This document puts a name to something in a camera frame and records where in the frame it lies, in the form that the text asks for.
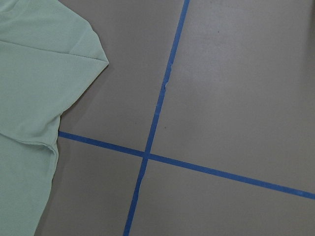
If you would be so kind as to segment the sage green long-sleeve shirt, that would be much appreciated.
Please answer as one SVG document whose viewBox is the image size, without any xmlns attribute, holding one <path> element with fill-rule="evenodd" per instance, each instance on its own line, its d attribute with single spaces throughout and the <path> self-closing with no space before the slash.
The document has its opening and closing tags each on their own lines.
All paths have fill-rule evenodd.
<svg viewBox="0 0 315 236">
<path fill-rule="evenodd" d="M 34 235 L 58 163 L 61 115 L 108 63 L 90 23 L 61 2 L 1 1 L 1 235 Z"/>
</svg>

